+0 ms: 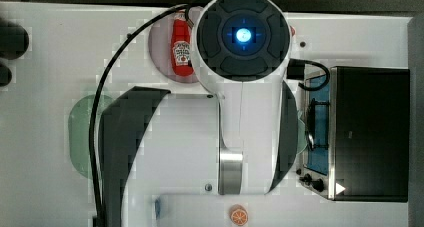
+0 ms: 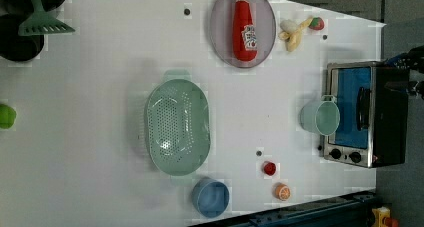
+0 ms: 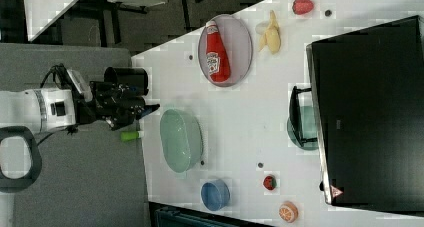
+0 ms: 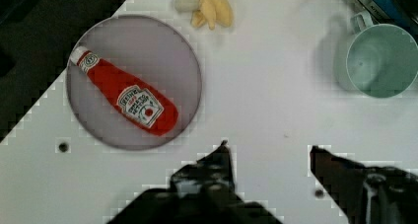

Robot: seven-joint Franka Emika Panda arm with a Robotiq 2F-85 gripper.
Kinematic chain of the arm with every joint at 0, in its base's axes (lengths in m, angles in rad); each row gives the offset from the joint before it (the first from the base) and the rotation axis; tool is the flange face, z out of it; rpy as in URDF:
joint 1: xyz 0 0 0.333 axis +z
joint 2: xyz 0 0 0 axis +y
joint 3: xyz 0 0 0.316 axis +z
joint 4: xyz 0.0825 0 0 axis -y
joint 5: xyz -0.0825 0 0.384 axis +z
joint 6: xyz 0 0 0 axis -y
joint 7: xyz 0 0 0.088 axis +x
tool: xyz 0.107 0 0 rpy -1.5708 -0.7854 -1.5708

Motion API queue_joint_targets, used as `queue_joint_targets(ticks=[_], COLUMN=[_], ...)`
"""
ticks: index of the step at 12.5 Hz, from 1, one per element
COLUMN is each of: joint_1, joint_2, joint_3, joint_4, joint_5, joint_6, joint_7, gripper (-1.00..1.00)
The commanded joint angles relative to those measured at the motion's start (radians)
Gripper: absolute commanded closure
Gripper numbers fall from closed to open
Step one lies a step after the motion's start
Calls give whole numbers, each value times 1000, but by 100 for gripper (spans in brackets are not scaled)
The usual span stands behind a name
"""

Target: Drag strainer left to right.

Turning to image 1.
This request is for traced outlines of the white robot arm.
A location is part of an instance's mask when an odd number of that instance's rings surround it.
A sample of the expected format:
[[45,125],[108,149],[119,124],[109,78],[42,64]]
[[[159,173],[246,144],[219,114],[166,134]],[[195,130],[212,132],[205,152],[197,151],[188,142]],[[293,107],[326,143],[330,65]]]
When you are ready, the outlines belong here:
[[291,31],[270,0],[212,0],[190,37],[202,94],[133,87],[101,115],[105,227],[157,227],[166,195],[266,195],[296,157]]

